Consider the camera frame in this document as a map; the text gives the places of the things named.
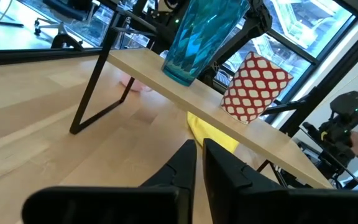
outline wooden floor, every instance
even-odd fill
[[[71,135],[95,62],[88,57],[0,66],[0,224],[20,223],[24,200],[47,186],[137,186],[192,138],[185,111],[155,91],[130,92],[123,105]],[[121,73],[105,65],[86,117],[120,97]],[[262,162],[243,146],[236,155],[253,167]],[[193,219],[211,223],[199,161]]]

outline red and white polka dot cup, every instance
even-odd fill
[[[222,109],[248,124],[273,103],[292,79],[284,69],[249,52],[224,93]]]

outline blue plastic cup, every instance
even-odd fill
[[[248,0],[191,0],[162,71],[190,86],[248,9]]]

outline yellow object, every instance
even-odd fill
[[[324,137],[327,135],[328,133],[326,131],[323,131],[321,133],[321,140],[324,141]]]
[[[190,112],[187,112],[187,123],[200,145],[203,145],[204,138],[210,138],[231,153],[234,153],[239,145],[239,142],[232,137],[224,134]]]

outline wooden shelf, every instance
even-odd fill
[[[149,49],[113,50],[108,62],[312,187],[332,188],[291,138],[260,119],[238,122],[220,108],[220,93],[198,80],[189,87],[175,82],[161,71],[163,59]]]

